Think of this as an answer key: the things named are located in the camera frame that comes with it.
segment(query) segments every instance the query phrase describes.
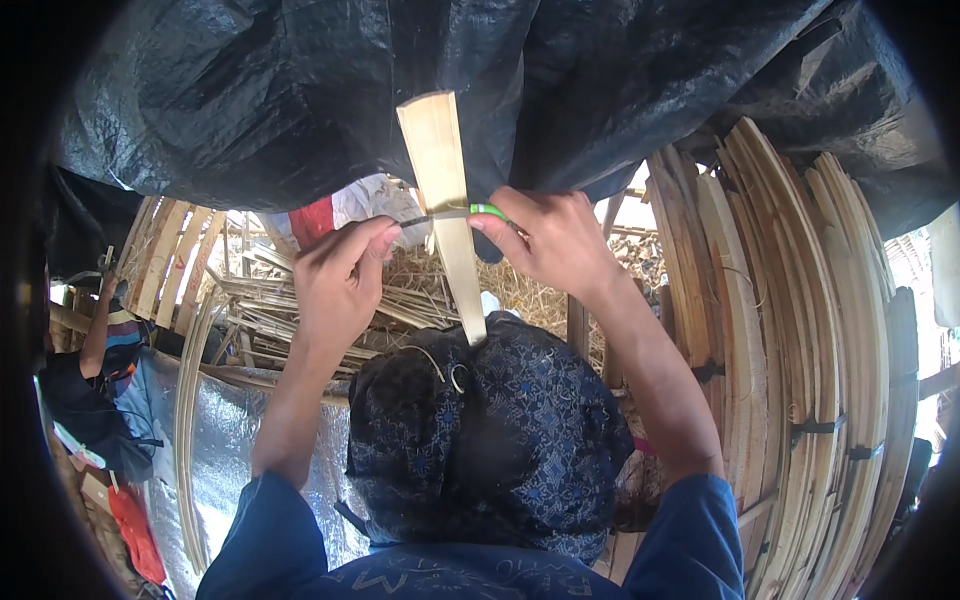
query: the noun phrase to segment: black strap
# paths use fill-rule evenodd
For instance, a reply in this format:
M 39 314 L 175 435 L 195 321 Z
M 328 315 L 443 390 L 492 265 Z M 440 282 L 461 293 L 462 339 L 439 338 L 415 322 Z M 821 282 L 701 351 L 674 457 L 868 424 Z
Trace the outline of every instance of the black strap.
M 797 447 L 804 433 L 815 435 L 836 433 L 845 422 L 847 422 L 847 415 L 840 415 L 839 419 L 825 423 L 818 423 L 812 417 L 802 423 L 793 423 L 790 426 L 790 450 L 793 451 Z
M 880 442 L 876 445 L 876 447 L 873 448 L 868 448 L 862 445 L 859 445 L 856 448 L 851 448 L 848 452 L 848 458 L 851 461 L 869 461 L 883 452 L 884 444 L 885 442 Z
M 700 383 L 709 383 L 714 375 L 727 374 L 727 368 L 724 365 L 717 365 L 712 358 L 708 358 L 703 367 L 691 367 L 690 370 Z
M 333 510 L 340 513 L 340 516 L 345 518 L 350 525 L 360 532 L 364 538 L 369 538 L 370 534 L 367 533 L 367 523 L 364 522 L 362 518 L 356 515 L 354 511 L 347 506 L 347 503 L 343 500 L 337 500 L 333 503 Z

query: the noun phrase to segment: red cloth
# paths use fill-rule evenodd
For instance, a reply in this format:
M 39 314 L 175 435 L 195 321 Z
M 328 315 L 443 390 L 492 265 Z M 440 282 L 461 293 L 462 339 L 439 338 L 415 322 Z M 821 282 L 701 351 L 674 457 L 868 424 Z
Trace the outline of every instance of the red cloth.
M 108 499 L 113 520 L 117 522 L 120 535 L 130 548 L 133 568 L 150 583 L 162 586 L 167 572 L 163 569 L 163 561 L 156 551 L 154 536 L 150 533 L 150 525 L 140 505 L 125 488 L 118 493 L 110 486 Z
M 287 217 L 300 249 L 306 250 L 322 235 L 333 230 L 333 201 L 329 196 L 321 198 L 309 206 L 291 210 Z

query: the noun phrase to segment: tarpaulin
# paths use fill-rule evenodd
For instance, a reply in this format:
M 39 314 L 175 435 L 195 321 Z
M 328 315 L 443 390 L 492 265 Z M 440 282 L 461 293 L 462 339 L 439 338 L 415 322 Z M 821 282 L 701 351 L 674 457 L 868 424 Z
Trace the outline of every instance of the tarpaulin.
M 415 182 L 397 105 L 457 94 L 472 201 L 618 191 L 828 0 L 134 0 L 80 77 L 59 163 L 141 194 L 284 212 Z
M 36 222 L 45 238 L 50 279 L 95 271 L 110 245 L 119 256 L 143 197 L 53 165 L 44 175 Z
M 928 224 L 960 200 L 900 53 L 854 0 L 823 11 L 704 130 L 723 135 L 742 116 L 800 165 L 821 152 L 836 155 L 860 184 L 884 239 Z M 680 145 L 698 143 L 712 152 L 712 135 Z

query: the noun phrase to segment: left hand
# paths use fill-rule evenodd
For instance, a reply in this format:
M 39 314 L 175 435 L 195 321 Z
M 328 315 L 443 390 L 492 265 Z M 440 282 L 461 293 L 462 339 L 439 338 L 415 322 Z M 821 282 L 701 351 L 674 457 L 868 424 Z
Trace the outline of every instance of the left hand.
M 383 295 L 383 261 L 399 235 L 396 221 L 373 217 L 325 234 L 297 256 L 297 337 L 310 352 L 339 361 L 367 328 Z

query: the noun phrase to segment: red bag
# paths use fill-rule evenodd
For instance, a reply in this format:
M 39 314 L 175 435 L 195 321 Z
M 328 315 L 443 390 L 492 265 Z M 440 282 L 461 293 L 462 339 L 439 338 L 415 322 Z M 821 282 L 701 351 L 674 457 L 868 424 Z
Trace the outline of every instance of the red bag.
M 109 503 L 120 535 L 130 548 L 133 568 L 150 583 L 162 586 L 167 572 L 163 569 L 163 561 L 156 551 L 154 536 L 140 505 L 126 489 L 117 492 L 114 486 L 109 488 Z

